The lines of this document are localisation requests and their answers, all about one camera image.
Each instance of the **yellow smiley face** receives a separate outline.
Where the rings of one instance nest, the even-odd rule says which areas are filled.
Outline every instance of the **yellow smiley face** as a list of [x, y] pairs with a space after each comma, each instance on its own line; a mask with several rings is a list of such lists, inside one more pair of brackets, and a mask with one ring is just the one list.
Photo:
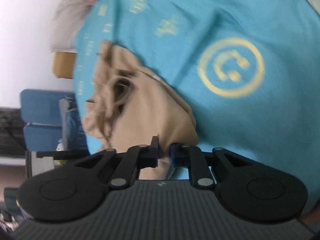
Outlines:
[[[230, 70], [228, 72], [223, 71], [223, 65], [229, 59], [235, 59], [240, 69], [248, 70], [251, 68], [255, 68], [255, 73], [254, 76], [246, 84], [234, 89], [223, 89], [219, 88], [217, 85], [214, 85], [209, 81], [206, 73], [206, 68], [208, 66], [208, 62], [211, 60], [212, 56], [215, 53], [222, 49], [227, 49], [231, 46], [242, 46], [246, 49], [249, 49], [255, 56], [255, 63], [250, 64], [250, 62], [245, 57], [242, 57], [240, 53], [235, 49], [220, 52], [216, 56], [213, 63], [214, 73], [219, 78], [219, 80], [222, 82], [231, 80], [235, 83], [241, 80], [241, 74], [237, 70]], [[249, 41], [236, 37], [223, 39], [209, 46], [202, 54], [198, 64], [198, 74], [204, 85], [213, 93], [226, 98], [240, 98], [251, 94], [252, 92], [257, 90], [257, 88], [263, 82], [264, 73], [264, 61], [258, 49]]]

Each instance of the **blue bedsheet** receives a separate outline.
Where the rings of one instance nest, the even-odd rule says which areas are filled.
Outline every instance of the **blue bedsheet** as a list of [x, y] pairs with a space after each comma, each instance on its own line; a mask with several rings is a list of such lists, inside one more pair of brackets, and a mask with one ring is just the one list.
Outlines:
[[[320, 197], [320, 18], [306, 0], [98, 0], [76, 39], [80, 114], [102, 40], [135, 53], [186, 100], [203, 150], [297, 176]], [[100, 143], [87, 138], [94, 153]]]

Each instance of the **yellow circle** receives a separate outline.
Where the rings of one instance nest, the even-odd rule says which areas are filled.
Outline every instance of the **yellow circle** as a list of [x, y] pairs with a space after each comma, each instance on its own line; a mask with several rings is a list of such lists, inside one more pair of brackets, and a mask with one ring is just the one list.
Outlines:
[[[234, 45], [240, 45], [251, 50], [251, 52], [254, 54], [256, 58], [256, 73], [254, 77], [242, 87], [236, 89], [218, 88], [214, 86], [207, 78], [205, 70], [207, 68], [208, 61], [212, 58], [212, 55], [215, 54], [215, 52], [217, 52], [218, 50], [223, 49], [226, 46]], [[198, 74], [204, 85], [213, 93], [227, 98], [245, 97], [250, 93], [254, 92], [263, 82], [264, 72], [265, 68], [263, 58], [258, 49], [249, 41], [237, 37], [223, 39], [209, 46], [202, 54], [198, 64]]]

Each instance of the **silver screw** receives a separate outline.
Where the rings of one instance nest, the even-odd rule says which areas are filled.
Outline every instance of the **silver screw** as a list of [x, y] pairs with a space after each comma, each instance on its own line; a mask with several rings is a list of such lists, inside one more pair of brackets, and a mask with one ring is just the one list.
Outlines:
[[110, 183], [112, 186], [120, 187], [120, 186], [123, 186], [124, 184], [126, 184], [127, 181], [123, 178], [116, 178], [116, 179], [111, 180]]
[[211, 186], [212, 184], [214, 183], [214, 181], [212, 179], [209, 179], [209, 178], [201, 178], [198, 180], [198, 184], [200, 186]]

